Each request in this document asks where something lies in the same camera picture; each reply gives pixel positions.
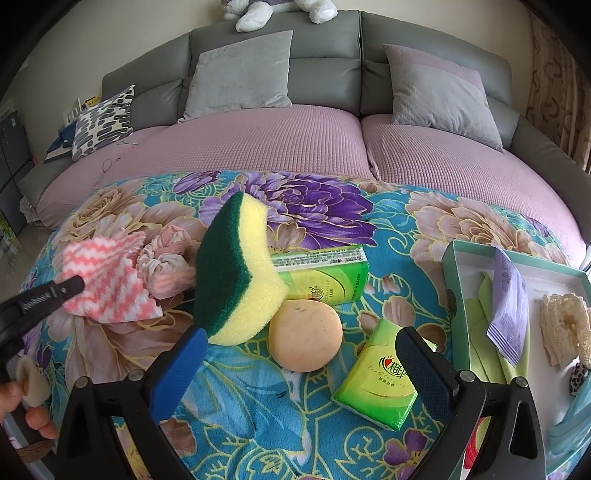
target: human hand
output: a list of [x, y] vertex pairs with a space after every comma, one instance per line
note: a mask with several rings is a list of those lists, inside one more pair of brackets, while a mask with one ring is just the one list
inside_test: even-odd
[[[6, 413], [18, 407], [21, 398], [22, 390], [18, 383], [13, 381], [0, 385], [0, 421], [4, 419]], [[42, 437], [48, 440], [57, 438], [57, 428], [49, 421], [49, 413], [45, 407], [29, 408], [25, 414], [25, 420], [27, 425], [33, 430], [38, 430]]]

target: blue floral bedspread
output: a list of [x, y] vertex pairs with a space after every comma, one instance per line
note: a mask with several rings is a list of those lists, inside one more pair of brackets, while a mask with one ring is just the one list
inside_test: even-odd
[[[131, 180], [93, 195], [53, 234], [26, 279], [29, 288], [60, 274], [64, 247], [121, 228], [152, 237], [173, 222], [199, 242], [213, 217], [243, 190], [269, 206], [272, 252], [363, 244], [370, 275], [363, 297], [337, 307], [344, 340], [337, 357], [309, 374], [281, 369], [267, 330], [243, 345], [211, 345], [174, 417], [162, 424], [198, 479], [407, 479], [443, 425], [418, 399], [400, 432], [382, 430], [330, 401], [377, 320], [414, 325], [451, 359], [439, 261], [455, 238], [566, 263], [559, 242], [533, 219], [419, 187], [289, 173], [170, 174]], [[26, 338], [44, 370], [59, 425], [75, 380], [122, 379], [147, 368], [192, 322], [193, 292], [163, 301], [157, 320], [102, 325], [59, 310]], [[123, 423], [132, 467], [149, 478]]]

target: sofa backrest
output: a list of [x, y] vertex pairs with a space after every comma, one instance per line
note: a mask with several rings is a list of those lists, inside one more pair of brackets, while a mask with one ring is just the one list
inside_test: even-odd
[[478, 70], [503, 145], [511, 145], [519, 115], [511, 108], [511, 67], [505, 59], [431, 28], [357, 10], [339, 11], [322, 25], [313, 24], [305, 12], [276, 13], [251, 33], [236, 32], [235, 21], [196, 28], [105, 75], [103, 97], [135, 83], [134, 129], [172, 125], [183, 115], [199, 55], [284, 30], [294, 32], [288, 78], [293, 103], [354, 115], [390, 113], [392, 86], [383, 44], [404, 45]]
[[357, 10], [339, 12], [336, 18], [323, 25], [313, 24], [305, 12], [273, 14], [264, 28], [251, 33], [238, 33], [235, 24], [235, 21], [226, 21], [196, 28], [108, 73], [103, 78], [103, 97], [113, 96], [135, 83], [134, 129], [172, 125], [183, 115], [189, 84], [199, 55], [204, 51], [293, 30], [288, 79], [291, 101], [339, 108], [359, 115], [361, 26]]

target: cabinet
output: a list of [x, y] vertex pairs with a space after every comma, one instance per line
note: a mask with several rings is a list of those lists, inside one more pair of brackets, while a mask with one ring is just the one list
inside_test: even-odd
[[16, 112], [0, 120], [0, 210], [15, 234], [27, 221], [20, 211], [17, 183], [33, 167], [25, 129]]

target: plush toy paw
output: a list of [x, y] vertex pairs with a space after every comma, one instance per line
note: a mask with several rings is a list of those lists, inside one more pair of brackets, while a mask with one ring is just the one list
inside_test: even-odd
[[273, 7], [266, 2], [255, 2], [249, 8], [248, 12], [236, 22], [236, 30], [239, 32], [252, 32], [264, 27], [271, 15]]
[[310, 10], [310, 20], [314, 23], [321, 24], [332, 20], [338, 13], [339, 11], [333, 2], [330, 0], [321, 0]]

